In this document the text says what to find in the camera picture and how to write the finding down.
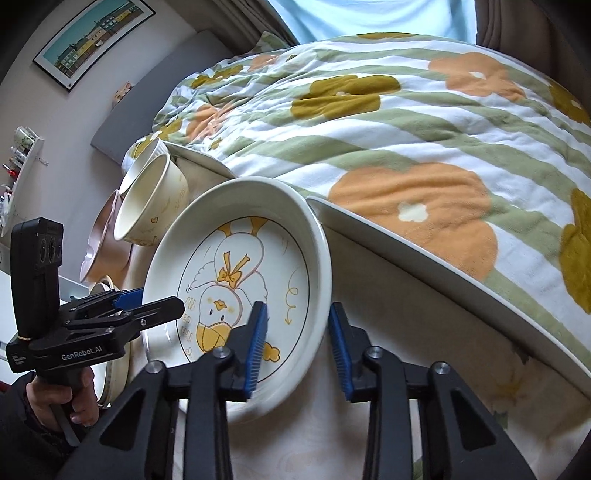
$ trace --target yellow bow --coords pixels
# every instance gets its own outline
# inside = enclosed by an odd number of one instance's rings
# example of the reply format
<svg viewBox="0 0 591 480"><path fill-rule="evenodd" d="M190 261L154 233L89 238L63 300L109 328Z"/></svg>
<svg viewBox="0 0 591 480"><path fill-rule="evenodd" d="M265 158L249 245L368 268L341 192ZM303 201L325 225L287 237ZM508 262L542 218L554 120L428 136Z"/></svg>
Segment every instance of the yellow bow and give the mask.
<svg viewBox="0 0 591 480"><path fill-rule="evenodd" d="M242 272L240 269L247 263L250 262L250 258L248 255L244 255L242 260L238 262L238 265L234 267L234 270L230 271L230 252L225 252L223 255L223 262L226 264L226 267L222 267L220 269L220 273L217 275L218 282L228 282L231 289L236 288L238 281L242 278Z"/></svg>

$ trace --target picture frame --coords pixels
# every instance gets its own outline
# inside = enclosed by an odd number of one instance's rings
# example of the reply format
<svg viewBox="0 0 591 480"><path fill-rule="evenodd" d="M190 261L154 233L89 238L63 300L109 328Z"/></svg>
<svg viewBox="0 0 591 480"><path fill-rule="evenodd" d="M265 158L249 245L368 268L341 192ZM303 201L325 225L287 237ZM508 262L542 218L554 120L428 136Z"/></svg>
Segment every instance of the picture frame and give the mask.
<svg viewBox="0 0 591 480"><path fill-rule="evenodd" d="M154 14L142 0L95 0L33 62L69 92L111 47Z"/></svg>

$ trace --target blue sheer curtain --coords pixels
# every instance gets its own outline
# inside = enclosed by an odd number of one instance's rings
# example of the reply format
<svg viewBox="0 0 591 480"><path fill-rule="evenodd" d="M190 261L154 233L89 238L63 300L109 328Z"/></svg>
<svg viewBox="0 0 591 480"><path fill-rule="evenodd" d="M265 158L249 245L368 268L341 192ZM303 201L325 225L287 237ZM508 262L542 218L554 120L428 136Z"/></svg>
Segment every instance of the blue sheer curtain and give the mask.
<svg viewBox="0 0 591 480"><path fill-rule="evenodd" d="M269 0L300 43L406 32L476 42L475 0Z"/></svg>

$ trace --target black sleeve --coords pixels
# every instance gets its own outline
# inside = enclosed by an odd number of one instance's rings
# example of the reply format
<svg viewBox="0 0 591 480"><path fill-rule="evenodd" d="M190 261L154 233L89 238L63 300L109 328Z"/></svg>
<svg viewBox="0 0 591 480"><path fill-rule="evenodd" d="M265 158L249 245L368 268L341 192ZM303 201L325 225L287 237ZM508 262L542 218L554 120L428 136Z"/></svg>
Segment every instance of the black sleeve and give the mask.
<svg viewBox="0 0 591 480"><path fill-rule="evenodd" d="M63 435L43 427L25 388L35 378L23 375L0 394L0 478L53 480L72 452Z"/></svg>

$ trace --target white flower center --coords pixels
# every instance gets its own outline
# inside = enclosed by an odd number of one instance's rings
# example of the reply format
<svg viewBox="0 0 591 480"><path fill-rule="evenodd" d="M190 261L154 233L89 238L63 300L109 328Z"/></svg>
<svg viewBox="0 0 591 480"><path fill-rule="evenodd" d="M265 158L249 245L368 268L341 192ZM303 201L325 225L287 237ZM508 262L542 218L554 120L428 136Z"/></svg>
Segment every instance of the white flower center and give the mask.
<svg viewBox="0 0 591 480"><path fill-rule="evenodd" d="M486 75L482 72L470 72L470 75L476 77L477 79L486 80Z"/></svg>
<svg viewBox="0 0 591 480"><path fill-rule="evenodd" d="M427 206L422 203L400 202L398 204L398 220L401 222L424 222L429 218Z"/></svg>

